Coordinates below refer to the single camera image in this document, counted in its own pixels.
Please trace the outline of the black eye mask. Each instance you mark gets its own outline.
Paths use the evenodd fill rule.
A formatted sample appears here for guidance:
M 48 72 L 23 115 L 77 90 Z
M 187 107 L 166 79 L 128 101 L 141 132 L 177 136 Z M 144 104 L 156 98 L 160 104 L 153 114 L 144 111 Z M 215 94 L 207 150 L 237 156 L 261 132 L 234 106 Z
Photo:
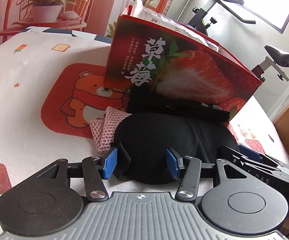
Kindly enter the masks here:
M 157 113 L 137 113 L 124 118 L 116 128 L 118 180 L 136 180 L 158 185 L 173 178 L 166 162 L 168 148 L 181 157 L 190 155 L 203 163 L 215 163 L 220 146 L 238 150 L 229 129 L 216 122 Z

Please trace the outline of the white face mask packet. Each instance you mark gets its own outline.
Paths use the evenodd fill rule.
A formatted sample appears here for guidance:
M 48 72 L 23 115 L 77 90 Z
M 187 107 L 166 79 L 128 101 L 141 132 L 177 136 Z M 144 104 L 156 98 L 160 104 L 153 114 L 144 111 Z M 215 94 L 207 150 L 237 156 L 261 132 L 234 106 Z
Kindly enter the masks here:
M 130 15 L 132 17 L 153 22 L 172 31 L 176 31 L 177 33 L 194 39 L 197 42 L 200 42 L 201 44 L 204 44 L 205 46 L 208 46 L 209 48 L 219 52 L 219 47 L 213 42 L 206 40 L 204 37 L 202 37 L 202 35 L 197 34 L 191 28 L 179 24 L 178 22 L 164 16 L 163 14 L 159 14 L 151 9 L 144 7 L 142 0 L 135 0 Z

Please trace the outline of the pink knitted cloth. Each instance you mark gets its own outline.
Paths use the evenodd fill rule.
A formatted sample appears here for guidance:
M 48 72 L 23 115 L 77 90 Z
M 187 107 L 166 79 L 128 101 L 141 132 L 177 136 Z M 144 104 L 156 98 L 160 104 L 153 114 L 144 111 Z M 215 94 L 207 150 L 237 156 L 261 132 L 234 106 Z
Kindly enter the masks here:
M 91 133 L 99 153 L 110 149 L 117 126 L 128 116 L 129 113 L 108 106 L 102 117 L 90 121 Z

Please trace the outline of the patterned foam table mat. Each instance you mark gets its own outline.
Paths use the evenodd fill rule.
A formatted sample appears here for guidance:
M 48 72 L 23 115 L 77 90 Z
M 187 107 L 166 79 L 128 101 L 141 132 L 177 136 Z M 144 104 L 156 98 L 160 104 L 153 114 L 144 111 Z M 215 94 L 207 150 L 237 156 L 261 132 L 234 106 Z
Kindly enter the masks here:
M 112 42 L 33 27 L 0 45 L 0 239 L 284 239 L 288 203 L 226 159 L 182 157 L 151 185 L 101 177 L 90 121 L 108 106 L 216 122 L 197 101 L 104 85 Z

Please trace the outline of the red strawberry cardboard box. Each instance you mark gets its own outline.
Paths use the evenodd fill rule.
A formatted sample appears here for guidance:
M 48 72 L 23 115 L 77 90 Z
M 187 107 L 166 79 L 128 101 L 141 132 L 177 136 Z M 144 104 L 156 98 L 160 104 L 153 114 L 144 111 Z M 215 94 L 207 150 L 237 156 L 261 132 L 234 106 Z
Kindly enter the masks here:
M 227 48 L 219 52 L 153 22 L 119 15 L 111 43 L 104 85 L 129 93 L 145 87 L 170 99 L 201 102 L 234 117 L 261 81 Z

